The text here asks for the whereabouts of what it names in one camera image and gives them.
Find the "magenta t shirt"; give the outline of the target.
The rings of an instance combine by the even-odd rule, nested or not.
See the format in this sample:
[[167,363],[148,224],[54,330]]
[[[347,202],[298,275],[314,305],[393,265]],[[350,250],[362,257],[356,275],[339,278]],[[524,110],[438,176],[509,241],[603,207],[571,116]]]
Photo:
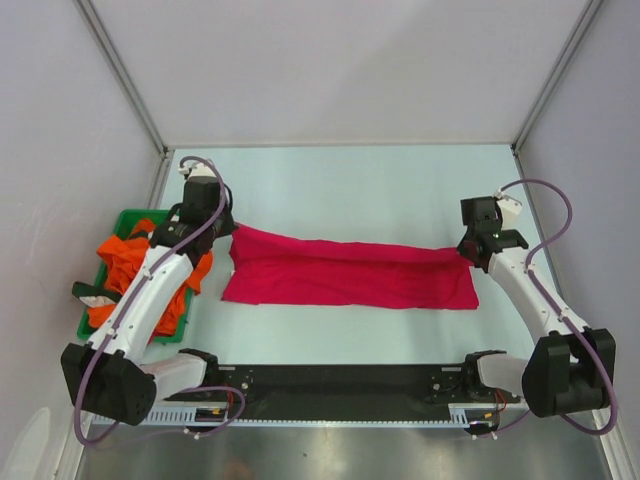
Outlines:
[[232,235],[227,302],[475,310],[470,264],[452,247],[302,240],[246,225]]

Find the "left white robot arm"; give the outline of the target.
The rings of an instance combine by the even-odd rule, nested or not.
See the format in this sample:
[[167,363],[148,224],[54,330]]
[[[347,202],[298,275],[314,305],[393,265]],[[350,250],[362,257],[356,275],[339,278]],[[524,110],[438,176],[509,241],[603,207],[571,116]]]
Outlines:
[[226,193],[215,176],[190,176],[182,202],[154,230],[115,310],[86,344],[64,349],[61,367],[76,410],[135,426],[159,400],[185,390],[202,400],[219,392],[221,376],[211,354],[185,349],[153,364],[141,360],[170,300],[214,240],[233,231]]

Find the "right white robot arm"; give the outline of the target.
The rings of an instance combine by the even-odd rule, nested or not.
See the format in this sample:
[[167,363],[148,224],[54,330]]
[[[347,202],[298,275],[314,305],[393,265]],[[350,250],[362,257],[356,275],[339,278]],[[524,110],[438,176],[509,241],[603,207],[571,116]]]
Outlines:
[[499,350],[468,355],[474,368],[461,376],[462,391],[473,401],[486,400],[496,389],[513,393],[540,418],[612,408],[615,340],[574,316],[539,277],[528,243],[505,226],[521,209],[508,196],[461,202],[466,231],[458,253],[505,292],[534,343],[527,359]]

